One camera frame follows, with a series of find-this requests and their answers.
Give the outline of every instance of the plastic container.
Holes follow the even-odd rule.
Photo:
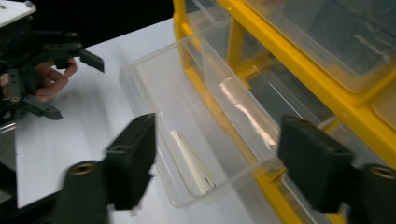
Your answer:
[[[246,2],[351,91],[369,89],[394,67],[393,1]]]
[[[256,168],[263,164],[247,162],[186,76],[179,50],[190,48],[191,41],[181,40],[120,71],[120,84],[134,114],[158,116],[156,165],[176,207],[203,198],[211,203],[216,195],[254,180],[260,175]],[[195,71],[200,71],[199,61],[194,63]]]
[[[185,4],[189,25],[196,34],[230,18],[227,11],[213,0],[187,0]]]
[[[158,116],[156,165],[176,207],[198,201],[212,203],[278,166],[279,127],[263,107],[268,105],[265,98],[259,102],[225,62],[229,49],[224,39],[229,29],[230,22],[225,21],[120,71],[120,84],[134,114]],[[197,38],[201,50],[193,44]],[[268,53],[265,49],[259,51],[254,44],[246,44],[240,50],[243,60]],[[265,71],[262,75],[255,71],[255,77],[271,74],[271,70]],[[272,91],[269,99],[278,93]],[[297,99],[290,92],[289,96],[292,97],[284,98],[281,104],[290,105]],[[296,102],[292,110],[304,114],[301,111],[306,109]]]
[[[254,97],[278,125],[284,114],[304,118],[316,125],[333,116],[332,111],[279,62],[248,83]]]

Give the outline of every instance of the white table surface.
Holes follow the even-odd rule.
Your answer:
[[[23,207],[62,187],[64,171],[104,149],[134,115],[120,87],[120,69],[175,42],[173,19],[87,48],[105,61],[101,73],[78,62],[78,71],[49,104],[63,114],[50,120],[27,114],[17,121],[18,204]],[[152,173],[157,174],[155,167]],[[156,176],[135,213],[110,212],[111,223],[280,223],[256,183],[210,205],[175,208]]]

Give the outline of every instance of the robotic arm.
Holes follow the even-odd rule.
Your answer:
[[[37,100],[31,95],[43,82],[35,68],[53,60],[58,69],[68,67],[67,60],[80,60],[104,72],[103,60],[85,50],[77,33],[35,31],[29,21],[35,5],[0,0],[0,76],[8,75],[10,95],[2,96],[0,110],[22,109],[49,119],[61,119],[55,107]]]

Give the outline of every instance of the black background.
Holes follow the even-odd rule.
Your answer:
[[[171,19],[172,0],[31,0],[36,30],[77,32],[84,48]]]

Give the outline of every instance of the brass screw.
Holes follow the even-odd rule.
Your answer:
[[[11,99],[11,101],[14,102],[14,103],[18,102],[19,100],[20,100],[20,97],[18,97],[18,96],[14,96]]]
[[[91,163],[84,163],[84,164],[81,164],[81,165],[73,168],[73,170],[71,171],[71,174],[72,175],[85,175],[85,174],[90,173],[94,169],[94,167],[95,166]]]
[[[396,179],[396,174],[395,173],[393,173],[390,170],[385,169],[383,167],[379,167],[379,166],[373,167],[372,168],[372,172],[374,174],[379,175],[381,177],[384,177],[386,179]]]

